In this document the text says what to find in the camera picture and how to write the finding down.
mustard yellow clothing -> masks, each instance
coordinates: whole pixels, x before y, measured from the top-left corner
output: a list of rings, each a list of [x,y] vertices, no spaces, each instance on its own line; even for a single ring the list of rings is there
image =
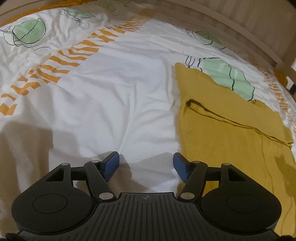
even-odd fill
[[[296,164],[291,131],[278,112],[247,102],[197,69],[177,63],[182,154],[211,167],[228,162],[272,192],[282,205],[275,231],[296,236]],[[206,186],[209,191],[215,183]]]

silver screw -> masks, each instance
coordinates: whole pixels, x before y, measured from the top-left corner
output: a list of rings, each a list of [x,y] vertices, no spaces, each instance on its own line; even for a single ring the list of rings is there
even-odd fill
[[[193,199],[195,197],[195,195],[191,192],[183,192],[181,195],[180,195],[181,198],[185,199],[185,200],[190,200],[190,199]]]
[[[103,192],[99,195],[99,198],[102,199],[102,200],[109,200],[111,198],[113,198],[113,194],[110,193],[110,192]]]

